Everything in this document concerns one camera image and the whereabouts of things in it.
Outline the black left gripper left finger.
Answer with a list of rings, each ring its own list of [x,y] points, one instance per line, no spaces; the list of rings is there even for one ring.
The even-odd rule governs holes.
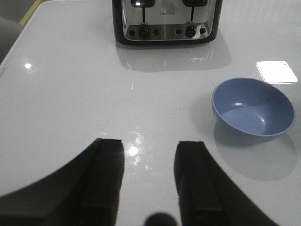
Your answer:
[[[45,178],[0,199],[3,226],[113,226],[124,173],[120,140],[96,139]]]

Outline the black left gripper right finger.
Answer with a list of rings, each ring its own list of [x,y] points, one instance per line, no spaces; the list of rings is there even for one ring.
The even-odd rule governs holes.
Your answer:
[[[181,141],[174,178],[184,226],[274,226],[228,177],[203,142]]]

